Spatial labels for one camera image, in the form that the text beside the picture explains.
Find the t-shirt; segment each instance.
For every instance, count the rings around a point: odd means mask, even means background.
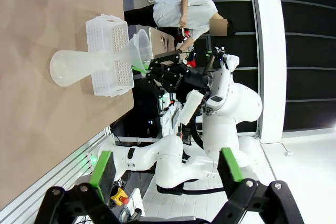
[[[194,40],[209,31],[209,20],[216,12],[217,8],[212,0],[188,0],[185,28],[190,30]],[[181,0],[156,1],[153,17],[159,27],[180,27]]]

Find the bolt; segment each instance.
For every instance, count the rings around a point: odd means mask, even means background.
[[[282,185],[280,183],[275,183],[274,187],[280,190],[282,188]]]
[[[81,190],[81,191],[87,191],[87,190],[88,190],[88,187],[86,187],[86,186],[81,186],[81,187],[80,187],[80,190]]]
[[[253,186],[253,182],[251,180],[246,181],[245,183],[248,187],[252,187]]]
[[[52,193],[54,194],[54,195],[59,195],[60,194],[60,190],[59,189],[54,189],[53,191],[52,191]]]

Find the person's hand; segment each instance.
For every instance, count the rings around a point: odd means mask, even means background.
[[[187,17],[185,15],[181,15],[179,25],[181,28],[184,28],[187,25]]]

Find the white plastic basket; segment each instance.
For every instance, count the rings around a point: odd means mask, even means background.
[[[86,22],[88,51],[120,51],[129,41],[127,23],[115,16],[101,14]],[[92,74],[95,95],[122,95],[134,87],[132,68],[115,61],[114,68]]]

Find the table surface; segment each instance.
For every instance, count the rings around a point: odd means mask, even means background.
[[[152,50],[153,50],[153,57],[154,58],[158,54],[162,54],[164,52],[169,52],[169,51],[174,51],[175,50],[174,37],[173,36],[151,27],[151,28],[149,28],[149,37],[150,37],[150,41],[151,41],[151,44],[152,44]],[[163,42],[161,42],[162,37],[165,38],[165,44],[166,45],[167,45],[167,41],[169,40],[167,50],[166,50]]]
[[[123,18],[122,0],[0,0],[0,209],[133,108],[132,91],[95,97],[91,77],[50,77],[60,49],[87,51],[85,22]]]

